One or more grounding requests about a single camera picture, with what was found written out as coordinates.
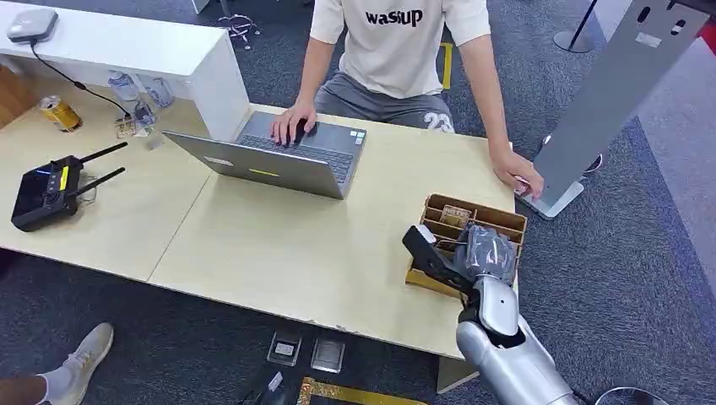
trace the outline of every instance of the can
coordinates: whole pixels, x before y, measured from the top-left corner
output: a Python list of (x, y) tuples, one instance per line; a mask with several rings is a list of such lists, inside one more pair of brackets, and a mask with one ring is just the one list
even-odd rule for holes
[(40, 111), (62, 132), (82, 127), (82, 119), (59, 95), (49, 95), (40, 100)]

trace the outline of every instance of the wooden organizer box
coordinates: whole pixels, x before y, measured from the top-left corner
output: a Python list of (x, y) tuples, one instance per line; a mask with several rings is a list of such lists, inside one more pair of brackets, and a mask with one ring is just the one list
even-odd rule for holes
[[(515, 282), (513, 285), (513, 288), (517, 291), (517, 267), (519, 265), (519, 257), (522, 254), (527, 218), (517, 213), (509, 213), (499, 209), (485, 207), (484, 205), (456, 200), (455, 198), (442, 196), (440, 194), (432, 194), (426, 199), (426, 206), (420, 218), (420, 223), (425, 225), (435, 235), (438, 241), (447, 240), (454, 242), (458, 239), (461, 231), (459, 227), (440, 222), (442, 209), (445, 208), (446, 205), (471, 211), (471, 222), (493, 228), (498, 234), (507, 236), (511, 242), (517, 245), (517, 254), (515, 256)], [(453, 259), (454, 249), (455, 245), (444, 242), (441, 243), (440, 248), (438, 248), (449, 260)], [(458, 299), (462, 296), (456, 289), (427, 277), (425, 273), (415, 267), (414, 262), (410, 264), (408, 274), (405, 276), (405, 282)]]

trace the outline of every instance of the light wooden desk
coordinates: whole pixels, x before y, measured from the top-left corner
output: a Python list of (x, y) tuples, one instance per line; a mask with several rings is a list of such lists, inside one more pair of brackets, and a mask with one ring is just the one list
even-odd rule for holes
[[(33, 233), (10, 222), (22, 175), (50, 159), (82, 157), (120, 142), (114, 132), (116, 108), (71, 84), (36, 83), (38, 95), (60, 95), (84, 118), (63, 133), (35, 108), (0, 130), (0, 246), (81, 267), (146, 281), (188, 213), (211, 170), (171, 141), (147, 150), (142, 138), (89, 162), (85, 171), (101, 176), (127, 171), (101, 185), (94, 203), (70, 220)], [(192, 103), (180, 101), (161, 113), (166, 125), (206, 133)]]
[[(27, 170), (117, 141), (111, 105), (70, 84), (41, 88), (68, 100), (85, 124), (57, 132), (32, 110), (0, 130), (0, 213), (8, 216)], [(206, 136), (197, 116), (179, 101), (160, 126)], [(368, 132), (345, 201), (216, 175), (171, 141), (148, 151), (135, 138), (87, 164), (97, 175), (127, 167), (100, 187), (94, 204), (31, 234), (0, 221), (0, 246), (438, 354), (439, 392), (472, 378), (455, 343), (461, 305), (405, 285), (410, 255), (401, 240), (433, 192), (514, 210), (512, 192), (492, 174), (486, 141), (320, 118)]]
[(410, 254), (401, 240), (434, 192), (514, 211), (486, 140), (320, 120), (367, 130), (345, 201), (212, 174), (149, 282), (462, 359), (461, 304), (405, 285)]

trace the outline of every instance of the hand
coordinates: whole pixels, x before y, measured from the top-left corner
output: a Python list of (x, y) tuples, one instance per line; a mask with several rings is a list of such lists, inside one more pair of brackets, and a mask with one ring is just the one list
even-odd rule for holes
[(291, 108), (284, 111), (271, 124), (271, 138), (277, 144), (288, 145), (292, 140), (296, 140), (296, 125), (300, 119), (306, 120), (303, 129), (309, 132), (316, 125), (316, 118), (316, 107), (313, 105), (313, 101), (304, 101), (299, 98)]
[[(540, 198), (545, 179), (534, 169), (529, 160), (514, 153), (511, 149), (492, 150), (492, 169), (503, 183), (512, 187), (520, 195), (532, 194), (533, 198)], [(515, 178), (519, 176), (527, 181), (527, 184)]]

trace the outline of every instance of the white t-shirt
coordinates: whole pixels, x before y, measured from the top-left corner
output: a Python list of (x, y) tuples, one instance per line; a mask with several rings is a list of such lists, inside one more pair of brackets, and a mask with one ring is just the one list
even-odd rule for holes
[(344, 21), (340, 70), (397, 99), (442, 90), (436, 59), (445, 24), (457, 46), (490, 34), (486, 0), (316, 0), (311, 37), (335, 44)]

